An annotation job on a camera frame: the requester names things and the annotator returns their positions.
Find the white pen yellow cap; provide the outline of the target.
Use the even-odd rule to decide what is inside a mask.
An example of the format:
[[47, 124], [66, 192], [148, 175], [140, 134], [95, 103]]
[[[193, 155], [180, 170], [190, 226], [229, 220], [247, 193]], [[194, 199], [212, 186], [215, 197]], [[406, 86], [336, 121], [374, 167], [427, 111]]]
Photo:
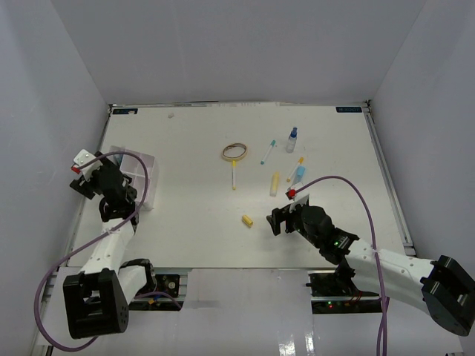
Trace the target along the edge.
[[232, 160], [232, 190], [236, 190], [236, 160]]

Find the white marker orange cap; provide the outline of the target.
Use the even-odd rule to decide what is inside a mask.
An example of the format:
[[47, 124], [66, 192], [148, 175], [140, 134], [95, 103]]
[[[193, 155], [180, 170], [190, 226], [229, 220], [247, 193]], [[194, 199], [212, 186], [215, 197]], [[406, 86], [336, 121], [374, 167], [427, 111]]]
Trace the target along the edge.
[[291, 179], [294, 177], [294, 175], [296, 174], [296, 171], [298, 170], [298, 168], [301, 166], [301, 163], [304, 161], [304, 158], [303, 157], [300, 157], [299, 160], [296, 162], [296, 164], [294, 165], [294, 167], [292, 168], [292, 170], [289, 172], [289, 174], [287, 175], [287, 178], [286, 178], [286, 181], [287, 182], [290, 182]]

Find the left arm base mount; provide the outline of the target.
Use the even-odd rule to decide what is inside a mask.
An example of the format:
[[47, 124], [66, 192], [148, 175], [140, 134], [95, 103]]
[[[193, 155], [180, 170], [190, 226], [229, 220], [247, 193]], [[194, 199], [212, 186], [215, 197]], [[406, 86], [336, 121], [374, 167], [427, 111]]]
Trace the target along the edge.
[[178, 312], [184, 304], [188, 276], [156, 274], [155, 295], [132, 300], [129, 309], [136, 312]]

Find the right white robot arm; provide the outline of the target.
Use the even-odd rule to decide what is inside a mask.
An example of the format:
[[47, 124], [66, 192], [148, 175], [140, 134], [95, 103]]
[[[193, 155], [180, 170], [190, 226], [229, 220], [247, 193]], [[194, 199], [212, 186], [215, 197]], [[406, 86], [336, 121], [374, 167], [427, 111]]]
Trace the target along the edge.
[[462, 337], [474, 325], [474, 279], [454, 259], [419, 259], [372, 246], [333, 225], [318, 206], [289, 204], [267, 216], [272, 233], [299, 233], [336, 267], [335, 286], [343, 295], [380, 293], [428, 314], [443, 329]]

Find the clear spray bottle blue cap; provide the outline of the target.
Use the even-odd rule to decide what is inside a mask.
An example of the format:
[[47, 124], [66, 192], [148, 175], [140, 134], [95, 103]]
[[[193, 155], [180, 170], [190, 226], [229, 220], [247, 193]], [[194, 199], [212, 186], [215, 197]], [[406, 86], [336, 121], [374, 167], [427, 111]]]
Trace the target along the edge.
[[288, 137], [286, 144], [286, 152], [291, 154], [295, 150], [295, 145], [297, 142], [298, 128], [294, 127]]

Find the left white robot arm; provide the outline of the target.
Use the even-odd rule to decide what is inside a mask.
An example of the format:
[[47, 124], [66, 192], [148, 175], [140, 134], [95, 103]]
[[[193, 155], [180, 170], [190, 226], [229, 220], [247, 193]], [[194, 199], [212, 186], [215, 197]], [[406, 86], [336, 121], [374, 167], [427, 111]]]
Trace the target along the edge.
[[75, 339], [123, 333], [128, 327], [129, 304], [139, 294], [157, 287], [152, 264], [145, 258], [124, 261], [135, 236], [140, 209], [151, 210], [157, 187], [153, 156], [115, 151], [106, 156], [82, 149], [73, 159], [79, 178], [73, 190], [93, 199], [99, 196], [104, 237], [77, 274], [65, 278], [63, 295], [70, 336]]

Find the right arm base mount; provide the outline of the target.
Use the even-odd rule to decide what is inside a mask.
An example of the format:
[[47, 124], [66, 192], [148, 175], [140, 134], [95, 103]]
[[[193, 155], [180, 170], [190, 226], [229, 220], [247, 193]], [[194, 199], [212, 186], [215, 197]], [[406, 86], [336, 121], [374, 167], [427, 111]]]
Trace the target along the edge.
[[357, 289], [351, 280], [342, 280], [334, 271], [312, 271], [306, 287], [310, 290], [313, 314], [381, 313], [377, 293]]

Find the yellow tape roll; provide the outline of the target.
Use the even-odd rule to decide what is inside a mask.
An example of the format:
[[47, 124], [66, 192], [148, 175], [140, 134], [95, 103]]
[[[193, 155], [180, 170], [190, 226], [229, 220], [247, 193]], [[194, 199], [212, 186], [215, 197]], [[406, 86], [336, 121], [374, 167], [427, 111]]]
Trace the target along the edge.
[[236, 142], [227, 145], [221, 152], [221, 157], [227, 162], [241, 161], [248, 154], [248, 147], [241, 143]]

